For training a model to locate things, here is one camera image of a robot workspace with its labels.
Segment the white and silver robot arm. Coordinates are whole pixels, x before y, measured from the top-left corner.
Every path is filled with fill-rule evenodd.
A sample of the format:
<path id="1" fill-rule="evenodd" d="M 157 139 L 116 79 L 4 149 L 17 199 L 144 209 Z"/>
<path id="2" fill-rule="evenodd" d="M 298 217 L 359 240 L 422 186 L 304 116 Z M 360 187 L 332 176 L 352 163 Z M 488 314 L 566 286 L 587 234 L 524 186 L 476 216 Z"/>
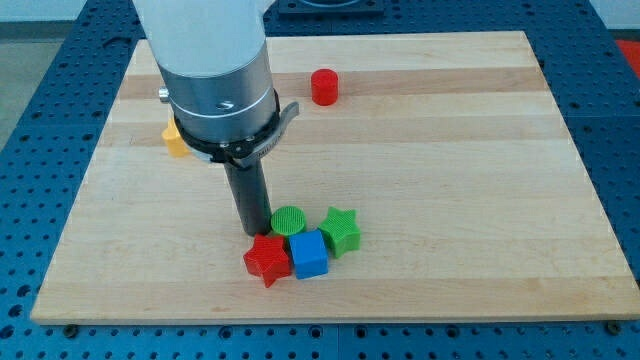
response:
<path id="1" fill-rule="evenodd" d="M 169 102 L 192 137 L 235 142 L 276 112 L 263 16 L 273 0 L 134 0 Z"/>

